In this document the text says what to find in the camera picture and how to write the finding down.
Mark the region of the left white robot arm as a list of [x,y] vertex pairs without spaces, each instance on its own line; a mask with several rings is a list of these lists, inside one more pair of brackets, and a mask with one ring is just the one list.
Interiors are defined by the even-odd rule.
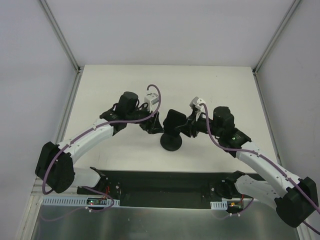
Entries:
[[42,180],[45,195],[61,194],[70,187],[87,187],[94,194],[106,194],[107,177],[97,168],[78,168],[75,163],[100,142],[107,140],[127,127],[138,124],[148,134],[163,133],[159,120],[161,94],[148,92],[140,103],[137,94],[125,91],[118,102],[83,133],[57,144],[49,141],[41,149],[35,174]]

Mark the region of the black phone stand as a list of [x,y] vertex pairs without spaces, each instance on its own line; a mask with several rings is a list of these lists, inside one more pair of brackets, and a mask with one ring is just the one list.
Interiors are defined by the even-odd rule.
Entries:
[[178,136],[171,136],[167,133],[164,133],[160,137],[160,145],[162,146],[163,149],[170,151],[170,152],[175,152],[180,147],[182,146],[182,138],[180,135]]

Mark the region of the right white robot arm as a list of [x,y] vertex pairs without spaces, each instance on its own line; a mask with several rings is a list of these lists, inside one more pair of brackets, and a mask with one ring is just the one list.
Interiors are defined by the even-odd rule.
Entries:
[[245,173],[225,184],[230,197],[247,195],[268,205],[290,227],[296,228],[313,213],[319,212],[316,183],[301,178],[263,154],[250,137],[235,127],[234,116],[226,106],[216,107],[209,118],[205,103],[191,103],[192,113],[181,133],[195,138],[198,133],[209,136],[214,145],[252,168],[263,180],[257,181]]

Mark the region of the black smartphone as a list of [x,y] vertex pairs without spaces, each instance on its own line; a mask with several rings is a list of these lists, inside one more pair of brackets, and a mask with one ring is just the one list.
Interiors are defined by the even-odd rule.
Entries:
[[180,131],[177,127],[184,125],[186,120],[187,116],[185,114],[177,110],[170,109],[163,121],[164,133],[172,137],[178,137],[180,135]]

